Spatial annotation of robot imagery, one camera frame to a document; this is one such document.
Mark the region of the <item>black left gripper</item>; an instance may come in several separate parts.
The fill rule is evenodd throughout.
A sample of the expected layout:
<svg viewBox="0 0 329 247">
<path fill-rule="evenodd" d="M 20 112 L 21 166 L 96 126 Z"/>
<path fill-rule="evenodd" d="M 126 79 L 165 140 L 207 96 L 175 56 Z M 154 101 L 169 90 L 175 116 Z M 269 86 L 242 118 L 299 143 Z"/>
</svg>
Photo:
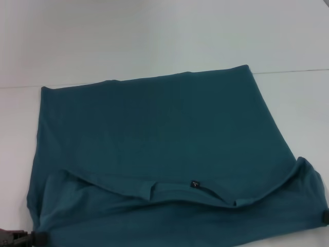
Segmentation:
<svg viewBox="0 0 329 247">
<path fill-rule="evenodd" d="M 47 244 L 47 232 L 7 231 L 0 229 L 1 247 L 32 247 L 32 244 Z"/>
</svg>

